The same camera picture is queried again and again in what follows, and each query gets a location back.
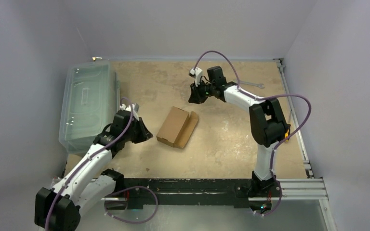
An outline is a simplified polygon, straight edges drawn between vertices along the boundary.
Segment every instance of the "black joint motor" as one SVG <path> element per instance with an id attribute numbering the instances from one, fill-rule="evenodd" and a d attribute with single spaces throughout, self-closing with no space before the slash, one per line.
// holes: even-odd
<path id="1" fill-rule="evenodd" d="M 113 123 L 104 127 L 103 131 L 96 136 L 94 144 L 101 144 L 103 146 L 111 143 L 117 138 L 126 128 L 130 121 L 131 112 L 120 110 L 114 115 Z M 124 148 L 126 142 L 141 143 L 153 137 L 152 133 L 145 127 L 143 119 L 140 117 L 138 120 L 133 117 L 130 127 L 124 135 L 115 142 L 108 150 L 111 150 L 113 157 L 118 151 Z"/>
<path id="2" fill-rule="evenodd" d="M 189 103 L 204 103 L 209 96 L 214 96 L 225 102 L 224 91 L 228 87 L 236 85 L 234 82 L 226 82 L 226 77 L 223 75 L 223 71 L 220 66 L 208 68 L 207 73 L 209 82 L 205 83 L 201 80 L 198 86 L 196 86 L 195 83 L 191 84 L 191 96 L 188 100 Z"/>
<path id="3" fill-rule="evenodd" d="M 36 194 L 35 224 L 45 227 L 46 220 L 49 219 L 49 230 L 74 231 L 80 222 L 79 206 L 75 206 L 66 196 L 59 196 L 52 215 L 47 217 L 55 197 L 56 193 L 46 188 L 40 189 Z"/>
<path id="4" fill-rule="evenodd" d="M 249 107 L 251 134 L 254 140 L 265 147 L 282 141 L 289 127 L 278 99 L 266 100 Z"/>

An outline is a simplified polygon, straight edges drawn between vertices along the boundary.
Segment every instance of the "plastic storage container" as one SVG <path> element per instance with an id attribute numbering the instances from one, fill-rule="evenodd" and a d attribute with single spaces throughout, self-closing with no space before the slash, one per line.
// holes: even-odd
<path id="1" fill-rule="evenodd" d="M 59 131 L 69 154 L 86 154 L 95 136 L 113 122 L 119 98 L 117 73 L 109 61 L 69 69 Z"/>

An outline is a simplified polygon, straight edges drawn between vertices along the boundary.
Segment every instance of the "metal frame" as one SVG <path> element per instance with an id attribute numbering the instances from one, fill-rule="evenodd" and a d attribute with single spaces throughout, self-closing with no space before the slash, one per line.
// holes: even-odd
<path id="1" fill-rule="evenodd" d="M 282 200 L 328 200 L 323 179 L 280 179 L 283 192 Z M 198 194 L 197 192 L 154 192 L 158 194 Z M 278 200 L 278 197 L 272 197 L 272 200 Z M 122 197 L 105 197 L 103 201 L 125 201 Z M 266 201 L 266 197 L 250 197 L 249 201 Z"/>
<path id="2" fill-rule="evenodd" d="M 285 65 L 282 64 L 280 59 L 275 59 L 275 62 L 277 64 L 278 70 L 280 72 L 280 77 L 281 77 L 281 80 L 283 82 L 284 90 L 287 94 L 290 94 L 289 87 L 287 86 L 286 78 L 284 77 L 283 69 L 284 69 Z M 289 106 L 290 106 L 290 109 L 291 109 L 291 117 L 293 119 L 294 127 L 297 128 L 299 126 L 299 123 L 298 123 L 298 120 L 297 120 L 296 111 L 295 111 L 294 106 L 293 106 L 293 101 L 291 100 L 291 97 L 287 97 L 287 100 L 289 101 Z M 299 143 L 299 147 L 300 147 L 301 153 L 303 155 L 303 160 L 308 160 L 307 151 L 305 150 L 303 136 L 301 135 L 301 131 L 298 131 L 296 133 L 296 135 L 298 137 L 297 141 Z"/>
<path id="3" fill-rule="evenodd" d="M 277 65 L 278 70 L 280 72 L 280 77 L 281 77 L 281 80 L 283 82 L 284 90 L 287 94 L 290 94 L 289 87 L 287 86 L 286 78 L 284 76 L 284 68 L 286 66 L 283 65 L 283 63 L 282 63 L 283 59 L 274 59 L 274 61 L 276 62 L 276 65 Z M 291 100 L 291 97 L 287 97 L 287 99 L 288 99 L 289 106 L 290 106 L 290 109 L 291 109 L 291 117 L 293 119 L 294 126 L 297 128 L 299 126 L 299 123 L 298 123 L 296 111 L 294 109 L 293 101 Z M 301 134 L 301 131 L 298 131 L 296 133 L 296 135 L 298 137 L 297 141 L 298 141 L 301 153 L 302 153 L 304 168 L 305 168 L 305 172 L 307 174 L 307 177 L 310 180 L 316 180 L 316 179 L 314 179 L 313 170 L 312 170 L 311 165 L 310 165 L 310 160 L 308 159 L 307 150 L 305 149 L 305 146 L 304 146 L 304 141 L 303 141 L 303 136 Z M 330 204 L 329 204 L 328 195 L 327 195 L 327 191 L 325 189 L 325 186 L 324 186 L 324 191 L 325 191 L 325 198 L 320 198 L 318 200 L 319 203 L 320 203 L 320 207 L 321 207 L 321 211 L 322 211 L 322 214 L 323 214 L 324 222 L 326 224 L 326 227 L 327 227 L 328 231 L 337 231 L 337 227 L 335 225 L 334 218 L 333 218 L 332 213 L 331 213 Z"/>

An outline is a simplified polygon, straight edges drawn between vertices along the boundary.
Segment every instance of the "box flap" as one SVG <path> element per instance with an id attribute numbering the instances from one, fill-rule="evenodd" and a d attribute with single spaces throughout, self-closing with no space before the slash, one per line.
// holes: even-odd
<path id="1" fill-rule="evenodd" d="M 179 135 L 183 133 L 185 126 L 188 124 L 188 120 L 189 112 L 172 107 L 158 131 L 157 140 L 174 147 L 174 144 L 178 142 Z"/>
<path id="2" fill-rule="evenodd" d="M 179 135 L 177 142 L 175 142 L 174 144 L 175 147 L 178 147 L 178 148 L 185 147 L 198 121 L 199 121 L 199 116 L 195 112 L 191 112 L 191 116 L 189 117 L 188 123 L 184 127 L 184 130 L 182 131 L 182 133 Z"/>

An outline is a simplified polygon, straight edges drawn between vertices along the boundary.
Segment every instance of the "metal wrench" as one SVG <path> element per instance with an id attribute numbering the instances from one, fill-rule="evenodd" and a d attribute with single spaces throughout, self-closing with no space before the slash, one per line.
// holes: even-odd
<path id="1" fill-rule="evenodd" d="M 251 82 L 246 82 L 246 81 L 240 81 L 241 84 L 247 84 L 247 85 L 252 85 L 252 86 L 255 86 L 255 87 L 258 87 L 260 89 L 264 89 L 264 84 L 263 83 L 251 83 Z"/>

